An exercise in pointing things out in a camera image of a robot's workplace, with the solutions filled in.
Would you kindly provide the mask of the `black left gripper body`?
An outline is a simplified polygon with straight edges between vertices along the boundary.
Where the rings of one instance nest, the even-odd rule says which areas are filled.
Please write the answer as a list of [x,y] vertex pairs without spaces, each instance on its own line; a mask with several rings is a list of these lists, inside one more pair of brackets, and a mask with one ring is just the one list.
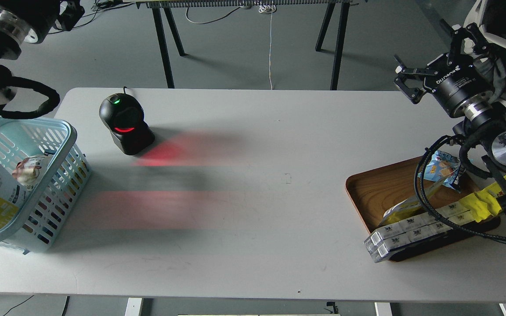
[[40,44],[58,20],[60,0],[0,0],[0,32],[18,45]]

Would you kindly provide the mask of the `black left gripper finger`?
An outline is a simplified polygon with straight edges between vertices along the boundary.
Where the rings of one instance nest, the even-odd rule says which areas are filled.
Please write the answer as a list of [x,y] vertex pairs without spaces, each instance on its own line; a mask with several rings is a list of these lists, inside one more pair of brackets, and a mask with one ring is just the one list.
[[80,0],[61,0],[58,15],[58,30],[71,31],[82,18],[85,10]]

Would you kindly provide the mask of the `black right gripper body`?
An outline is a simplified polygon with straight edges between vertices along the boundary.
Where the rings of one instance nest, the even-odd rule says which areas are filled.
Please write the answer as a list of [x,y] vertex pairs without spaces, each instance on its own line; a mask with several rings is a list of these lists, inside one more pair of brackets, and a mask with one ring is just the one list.
[[424,89],[434,96],[450,118],[464,116],[462,103],[466,100],[476,95],[487,100],[493,95],[493,86],[477,71],[469,55],[460,55],[448,64],[448,55],[442,54],[426,68],[436,74],[424,79]]

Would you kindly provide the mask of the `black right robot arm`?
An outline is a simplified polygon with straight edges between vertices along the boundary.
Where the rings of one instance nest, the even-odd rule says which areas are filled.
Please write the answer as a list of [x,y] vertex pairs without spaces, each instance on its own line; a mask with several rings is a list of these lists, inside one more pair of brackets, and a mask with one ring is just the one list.
[[476,57],[491,57],[491,45],[475,23],[450,26],[440,20],[444,32],[451,38],[450,50],[432,60],[424,68],[409,68],[399,56],[395,60],[394,83],[413,104],[425,94],[431,94],[451,118],[463,121],[453,128],[452,136],[444,135],[424,150],[414,172],[413,188],[419,205],[436,220],[465,234],[506,245],[506,236],[478,232],[450,221],[436,211],[424,190],[424,169],[434,152],[444,145],[460,146],[459,159],[466,169],[482,179],[492,178],[503,191],[496,198],[506,214],[506,119],[502,107],[490,98],[495,88],[477,70]]

